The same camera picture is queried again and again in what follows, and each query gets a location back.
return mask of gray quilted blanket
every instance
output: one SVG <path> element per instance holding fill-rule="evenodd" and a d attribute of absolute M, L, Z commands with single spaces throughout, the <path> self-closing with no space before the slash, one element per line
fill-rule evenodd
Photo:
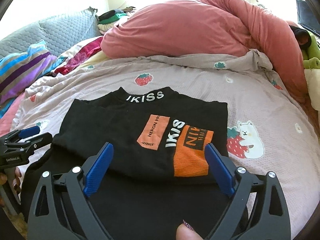
<path fill-rule="evenodd" d="M 59 56 L 80 41 L 100 36 L 96 12 L 89 7 L 31 23 L 0 40 L 0 59 L 10 53 L 25 52 L 41 39 L 53 55 Z"/>

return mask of pillow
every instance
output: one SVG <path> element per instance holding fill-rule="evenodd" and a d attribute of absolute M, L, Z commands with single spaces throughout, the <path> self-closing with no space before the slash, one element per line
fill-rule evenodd
<path fill-rule="evenodd" d="M 20 95 L 61 60 L 51 55 L 44 40 L 30 45 L 27 52 L 12 53 L 0 59 L 0 105 Z"/>
<path fill-rule="evenodd" d="M 58 56 L 80 41 L 100 36 L 96 12 L 89 7 L 31 23 L 0 40 L 0 59 L 10 53 L 25 52 L 30 44 L 41 39 L 51 54 Z"/>

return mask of green plush toy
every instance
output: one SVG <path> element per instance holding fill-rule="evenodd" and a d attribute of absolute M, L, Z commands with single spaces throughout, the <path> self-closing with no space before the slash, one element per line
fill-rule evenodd
<path fill-rule="evenodd" d="M 301 52 L 302 52 L 303 60 L 309 60 L 308 52 L 306 52 L 305 49 L 302 49 Z"/>
<path fill-rule="evenodd" d="M 316 41 L 316 37 L 313 35 L 313 33 L 309 32 L 310 36 L 311 36 L 311 46 L 308 48 L 308 56 L 309 59 L 316 57 L 318 59 L 320 59 L 320 49 L 318 47 L 318 43 Z"/>
<path fill-rule="evenodd" d="M 320 49 L 316 37 L 309 32 L 311 36 L 311 46 L 307 50 L 301 50 L 303 56 L 303 66 L 306 69 L 320 69 Z"/>
<path fill-rule="evenodd" d="M 320 60 L 316 57 L 309 60 L 304 60 L 303 66 L 304 68 L 307 68 L 307 69 L 310 69 L 310 68 L 320 69 Z"/>

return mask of glittery nail polish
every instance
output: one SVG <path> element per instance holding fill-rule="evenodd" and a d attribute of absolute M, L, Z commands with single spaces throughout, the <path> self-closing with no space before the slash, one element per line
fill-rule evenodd
<path fill-rule="evenodd" d="M 185 220 L 183 220 L 183 223 L 185 224 L 185 226 L 186 226 L 187 228 L 189 228 L 189 229 L 192 230 L 192 231 L 195 231 L 195 230 L 192 228 L 191 225 L 189 225 L 187 222 L 185 222 Z"/>

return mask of black t-shirt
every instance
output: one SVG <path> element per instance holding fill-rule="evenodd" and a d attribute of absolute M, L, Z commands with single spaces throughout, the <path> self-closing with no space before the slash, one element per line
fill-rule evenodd
<path fill-rule="evenodd" d="M 169 87 L 145 95 L 123 88 L 93 101 L 74 100 L 51 148 L 27 170 L 21 192 L 25 218 L 42 172 L 68 172 L 99 152 L 114 157 L 90 197 L 115 240 L 174 239 L 186 220 L 202 236 L 229 199 L 208 172 L 204 147 L 227 156 L 227 103 L 204 102 Z"/>

